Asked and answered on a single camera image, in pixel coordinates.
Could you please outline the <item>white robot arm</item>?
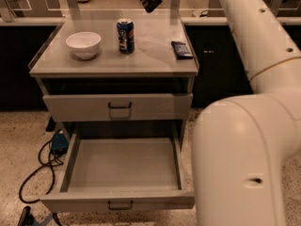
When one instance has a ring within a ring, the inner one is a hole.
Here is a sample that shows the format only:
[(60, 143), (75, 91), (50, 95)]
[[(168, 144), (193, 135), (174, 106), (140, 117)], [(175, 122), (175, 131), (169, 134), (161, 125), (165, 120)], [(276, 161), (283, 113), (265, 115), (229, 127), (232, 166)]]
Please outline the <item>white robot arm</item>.
[(252, 94), (198, 116), (198, 226), (286, 226), (281, 168), (301, 148), (301, 52), (262, 0), (219, 0)]

